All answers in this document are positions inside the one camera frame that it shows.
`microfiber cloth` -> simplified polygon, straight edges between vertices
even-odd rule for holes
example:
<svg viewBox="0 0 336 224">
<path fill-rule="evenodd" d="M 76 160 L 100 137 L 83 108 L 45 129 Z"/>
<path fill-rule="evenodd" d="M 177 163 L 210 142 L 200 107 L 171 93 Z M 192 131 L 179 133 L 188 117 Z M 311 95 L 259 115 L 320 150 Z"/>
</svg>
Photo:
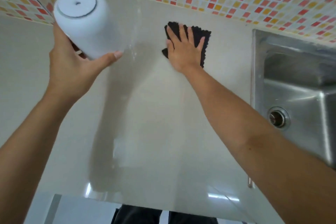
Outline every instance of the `microfiber cloth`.
<svg viewBox="0 0 336 224">
<path fill-rule="evenodd" d="M 168 22 L 168 25 L 171 28 L 171 30 L 174 32 L 174 34 L 179 38 L 179 40 L 181 40 L 180 31 L 179 31 L 179 24 L 177 22 L 171 22 L 170 21 L 170 22 Z M 188 27 L 186 25 L 184 25 L 183 27 L 184 27 L 184 30 L 185 30 L 185 34 L 188 37 L 188 31 L 187 31 Z M 195 44 L 195 47 L 198 46 L 198 44 L 200 43 L 201 38 L 205 36 L 204 45 L 203 45 L 202 52 L 201 52 L 201 63 L 200 63 L 200 66 L 202 68 L 204 68 L 205 49 L 208 46 L 208 42 L 209 42 L 209 38 L 210 38 L 210 35 L 211 35 L 211 31 L 202 30 L 200 27 L 195 27 L 195 26 L 192 26 L 191 29 L 192 29 L 192 32 L 194 34 L 194 44 Z M 170 37 L 169 37 L 169 35 L 167 33 L 167 25 L 165 26 L 165 31 L 166 31 L 167 39 L 170 40 Z M 163 49 L 162 53 L 163 53 L 163 55 L 166 58 L 168 58 L 168 49 L 167 48 Z"/>
</svg>

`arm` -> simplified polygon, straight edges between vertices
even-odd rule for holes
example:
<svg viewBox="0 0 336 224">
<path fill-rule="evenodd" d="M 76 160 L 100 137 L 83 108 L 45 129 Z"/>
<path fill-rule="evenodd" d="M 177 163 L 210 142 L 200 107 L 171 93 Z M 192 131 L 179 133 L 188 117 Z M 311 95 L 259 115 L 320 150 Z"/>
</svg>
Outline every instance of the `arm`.
<svg viewBox="0 0 336 224">
<path fill-rule="evenodd" d="M 286 223 L 336 219 L 336 172 L 286 140 L 246 102 L 200 66 L 202 40 L 167 29 L 168 58 L 194 88 L 212 128 Z"/>
<path fill-rule="evenodd" d="M 116 52 L 82 59 L 57 24 L 54 37 L 46 93 L 0 148 L 0 223 L 23 223 L 65 115 L 99 73 L 121 57 Z"/>
</svg>

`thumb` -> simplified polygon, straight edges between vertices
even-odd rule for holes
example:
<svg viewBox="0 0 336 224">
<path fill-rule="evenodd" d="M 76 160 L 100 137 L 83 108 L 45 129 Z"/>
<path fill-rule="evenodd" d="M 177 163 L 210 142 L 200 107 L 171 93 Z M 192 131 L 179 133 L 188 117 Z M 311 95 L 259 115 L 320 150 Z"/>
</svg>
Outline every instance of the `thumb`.
<svg viewBox="0 0 336 224">
<path fill-rule="evenodd" d="M 171 40 L 167 39 L 168 58 L 169 54 L 174 52 L 174 45 Z"/>
<path fill-rule="evenodd" d="M 107 68 L 108 66 L 110 66 L 114 62 L 116 62 L 122 55 L 123 55 L 123 53 L 119 52 L 119 51 L 107 53 L 107 54 L 101 56 L 100 58 L 91 61 L 93 69 L 97 73 L 100 73 L 105 68 Z"/>
</svg>

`hand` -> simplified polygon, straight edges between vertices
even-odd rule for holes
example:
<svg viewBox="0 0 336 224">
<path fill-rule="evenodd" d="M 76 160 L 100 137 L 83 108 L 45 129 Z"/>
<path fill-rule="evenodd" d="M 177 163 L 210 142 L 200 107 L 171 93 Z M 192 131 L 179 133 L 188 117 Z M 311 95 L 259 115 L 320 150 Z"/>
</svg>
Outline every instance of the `hand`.
<svg viewBox="0 0 336 224">
<path fill-rule="evenodd" d="M 183 24 L 179 24 L 181 41 L 174 34 L 169 26 L 167 33 L 171 40 L 167 40 L 168 59 L 174 69 L 184 73 L 190 66 L 200 66 L 201 51 L 205 37 L 202 37 L 197 48 L 194 46 L 194 34 L 191 27 L 188 27 L 188 38 L 184 31 Z"/>
<path fill-rule="evenodd" d="M 69 38 L 57 23 L 53 31 L 55 44 L 49 53 L 50 78 L 46 94 L 74 103 L 90 89 L 99 73 L 116 62 L 122 53 L 107 53 L 93 61 L 83 59 L 75 53 Z"/>
</svg>

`fingernail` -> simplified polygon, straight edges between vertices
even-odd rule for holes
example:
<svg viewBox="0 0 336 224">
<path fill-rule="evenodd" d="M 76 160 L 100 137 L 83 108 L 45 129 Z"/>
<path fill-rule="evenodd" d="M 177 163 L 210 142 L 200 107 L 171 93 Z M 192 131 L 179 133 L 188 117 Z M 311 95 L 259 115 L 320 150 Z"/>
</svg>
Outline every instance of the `fingernail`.
<svg viewBox="0 0 336 224">
<path fill-rule="evenodd" d="M 121 58 L 121 56 L 123 56 L 123 53 L 120 52 L 120 51 L 116 51 L 116 52 L 114 53 L 114 56 L 115 56 L 115 58 L 118 60 L 118 59 Z"/>
</svg>

